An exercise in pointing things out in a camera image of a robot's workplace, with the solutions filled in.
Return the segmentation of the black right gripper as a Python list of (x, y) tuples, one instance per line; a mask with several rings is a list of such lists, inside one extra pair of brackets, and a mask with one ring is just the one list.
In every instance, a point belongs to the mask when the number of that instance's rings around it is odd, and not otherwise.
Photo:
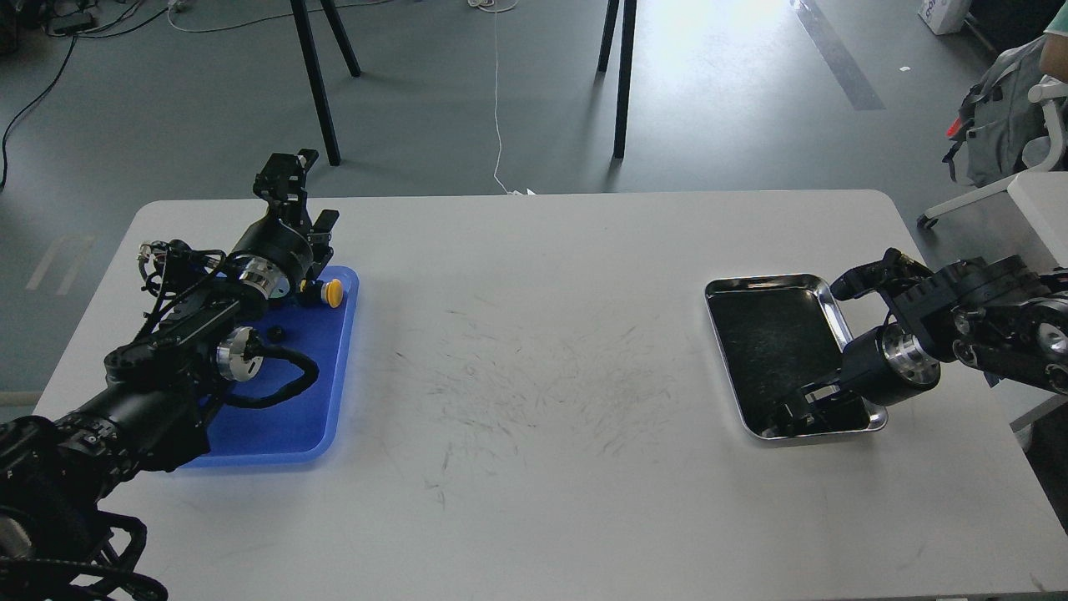
[(764, 420), (763, 437), (805, 437), (839, 430), (844, 418), (836, 407), (844, 391), (875, 406), (891, 407), (932, 391), (941, 364), (928, 355), (918, 338), (897, 323), (881, 325), (844, 347), (838, 384), (811, 381), (786, 393)]

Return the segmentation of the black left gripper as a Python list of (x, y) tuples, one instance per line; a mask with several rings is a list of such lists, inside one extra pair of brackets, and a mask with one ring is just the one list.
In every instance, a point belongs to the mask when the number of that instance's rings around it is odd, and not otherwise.
[[(267, 203), (267, 213), (245, 230), (226, 264), (241, 284), (267, 300), (320, 276), (335, 254), (331, 239), (340, 212), (321, 210), (314, 224), (308, 222), (307, 179), (318, 156), (316, 149), (271, 154), (253, 179), (253, 194)], [(290, 225), (285, 220), (302, 221)]]

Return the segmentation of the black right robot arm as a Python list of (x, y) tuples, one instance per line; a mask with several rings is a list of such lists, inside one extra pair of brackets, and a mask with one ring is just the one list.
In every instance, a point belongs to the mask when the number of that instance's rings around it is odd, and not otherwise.
[(1065, 393), (1065, 270), (1041, 275), (1021, 256), (957, 260), (931, 270), (889, 248), (830, 288), (846, 301), (878, 292), (888, 319), (844, 346), (841, 364), (790, 388), (767, 411), (761, 434), (806, 434), (834, 408), (891, 407), (930, 391), (957, 361), (1002, 380)]

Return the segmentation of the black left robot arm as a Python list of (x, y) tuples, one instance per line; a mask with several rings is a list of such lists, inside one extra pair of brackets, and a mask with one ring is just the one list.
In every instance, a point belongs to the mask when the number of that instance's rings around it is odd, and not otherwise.
[(308, 211), (317, 159), (315, 149), (270, 156), (253, 181), (267, 208), (230, 251), (141, 244), (155, 304), (134, 339), (104, 357), (103, 391), (59, 420), (3, 423), (4, 600), (168, 598), (136, 570), (144, 522), (99, 503), (141, 472), (172, 472), (209, 452), (222, 407), (264, 410), (317, 382), (312, 358), (253, 327), (290, 298), (342, 301), (342, 286), (320, 278), (339, 213)]

